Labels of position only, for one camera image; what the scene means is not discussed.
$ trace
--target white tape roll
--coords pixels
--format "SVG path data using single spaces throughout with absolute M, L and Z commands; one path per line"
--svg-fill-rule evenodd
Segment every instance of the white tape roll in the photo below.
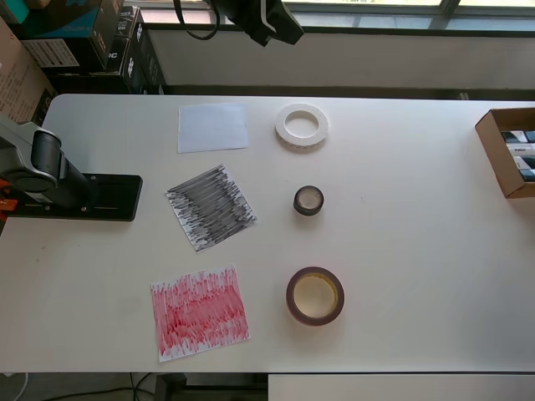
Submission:
M 291 113 L 295 112 L 307 114 L 308 117 L 318 121 L 318 129 L 314 134 L 307 137 L 301 137 L 288 131 L 286 120 Z M 327 137 L 329 122 L 320 109 L 311 106 L 310 104 L 290 104 L 278 113 L 277 118 L 275 119 L 275 129 L 277 130 L 278 136 L 285 142 L 299 148 L 309 148 L 318 145 Z

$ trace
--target orange object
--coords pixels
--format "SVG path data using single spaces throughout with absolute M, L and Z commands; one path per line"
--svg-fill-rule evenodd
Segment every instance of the orange object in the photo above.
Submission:
M 11 186 L 7 181 L 0 180 L 0 189 L 4 186 Z M 14 211 L 17 207 L 17 201 L 14 199 L 0 199 L 0 221 L 4 223 L 8 219 L 7 216 L 2 214 L 2 211 Z
M 14 199 L 0 199 L 0 211 L 14 211 L 17 203 Z

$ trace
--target wall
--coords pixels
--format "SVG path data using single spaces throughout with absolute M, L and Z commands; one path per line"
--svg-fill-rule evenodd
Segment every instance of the wall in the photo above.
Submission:
M 535 38 L 308 33 L 263 48 L 239 32 L 150 36 L 169 85 L 535 89 Z

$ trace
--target floor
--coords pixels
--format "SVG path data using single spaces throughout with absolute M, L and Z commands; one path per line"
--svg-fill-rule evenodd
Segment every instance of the floor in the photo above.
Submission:
M 133 373 L 134 383 L 145 374 Z M 238 386 L 250 383 L 250 375 L 240 373 L 187 373 L 188 385 Z M 155 375 L 150 375 L 141 386 L 154 392 Z M 13 401 L 24 383 L 24 374 L 17 373 L 7 378 L 0 373 L 0 401 Z M 31 373 L 28 386 L 18 401 L 42 401 L 69 393 L 87 393 L 111 388 L 130 387 L 128 373 Z M 78 401 L 131 401 L 132 392 L 88 395 L 69 398 Z M 140 393 L 140 401 L 152 400 L 148 394 Z

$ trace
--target black box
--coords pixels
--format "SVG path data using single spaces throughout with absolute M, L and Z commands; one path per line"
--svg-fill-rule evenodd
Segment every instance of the black box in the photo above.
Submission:
M 103 71 L 124 0 L 52 0 L 12 29 L 46 74 Z
M 129 38 L 132 41 L 134 50 L 140 55 L 143 71 L 149 81 L 149 93 L 163 94 L 162 86 L 166 85 L 166 80 L 161 72 L 149 33 L 143 29 L 143 17 L 138 7 L 124 6 L 121 9 L 115 36 Z
M 106 70 L 91 74 L 48 76 L 61 94 L 148 94 L 140 58 L 127 38 L 116 37 Z

